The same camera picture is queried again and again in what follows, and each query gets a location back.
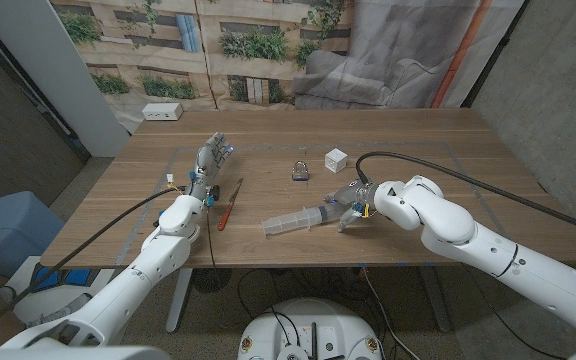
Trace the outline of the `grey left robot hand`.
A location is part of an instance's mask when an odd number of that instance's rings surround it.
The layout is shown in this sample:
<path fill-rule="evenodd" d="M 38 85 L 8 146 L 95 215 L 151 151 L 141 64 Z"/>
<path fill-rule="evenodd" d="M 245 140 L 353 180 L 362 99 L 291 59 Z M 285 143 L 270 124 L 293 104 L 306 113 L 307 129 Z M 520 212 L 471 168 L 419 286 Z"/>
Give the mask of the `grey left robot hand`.
<path fill-rule="evenodd" d="M 193 169 L 194 177 L 184 194 L 205 200 L 215 185 L 219 170 L 232 152 L 233 147 L 226 141 L 225 134 L 214 133 L 198 150 Z"/>

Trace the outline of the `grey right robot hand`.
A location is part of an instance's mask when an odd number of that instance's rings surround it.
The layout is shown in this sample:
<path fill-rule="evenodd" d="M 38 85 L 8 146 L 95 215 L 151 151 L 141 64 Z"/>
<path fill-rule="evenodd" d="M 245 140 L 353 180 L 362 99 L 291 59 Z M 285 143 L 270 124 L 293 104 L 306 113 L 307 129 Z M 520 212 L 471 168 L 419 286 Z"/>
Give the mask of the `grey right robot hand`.
<path fill-rule="evenodd" d="M 345 210 L 340 216 L 339 225 L 337 226 L 339 233 L 358 219 L 370 216 L 371 208 L 375 207 L 374 197 L 376 189 L 377 185 L 375 183 L 364 184 L 359 179 L 356 179 L 324 197 L 326 203 L 338 203 Z"/>

